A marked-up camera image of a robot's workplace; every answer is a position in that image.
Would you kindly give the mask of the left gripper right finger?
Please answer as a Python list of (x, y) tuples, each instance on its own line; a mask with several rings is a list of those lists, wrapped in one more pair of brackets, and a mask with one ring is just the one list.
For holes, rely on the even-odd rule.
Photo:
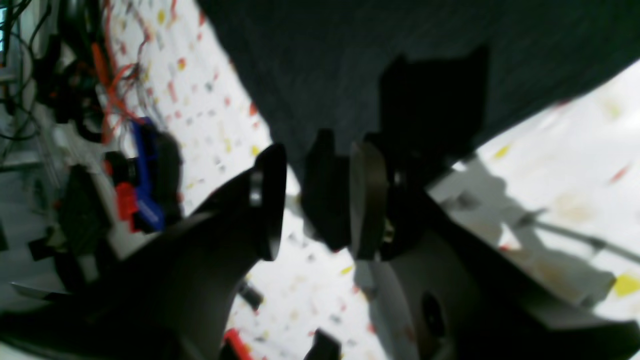
[(368, 133), (339, 156), (322, 129), (306, 157), (302, 209), (329, 246), (374, 267), (378, 297), (407, 312), (422, 360), (633, 357), (636, 321), (560, 299), (426, 193), (456, 145)]

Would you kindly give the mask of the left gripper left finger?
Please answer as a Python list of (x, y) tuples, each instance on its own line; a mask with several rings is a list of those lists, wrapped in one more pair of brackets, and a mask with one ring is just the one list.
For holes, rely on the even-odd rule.
[(76, 294), (1, 315), (1, 342), (51, 360), (217, 360), (234, 297), (278, 256), (287, 182), (281, 144)]

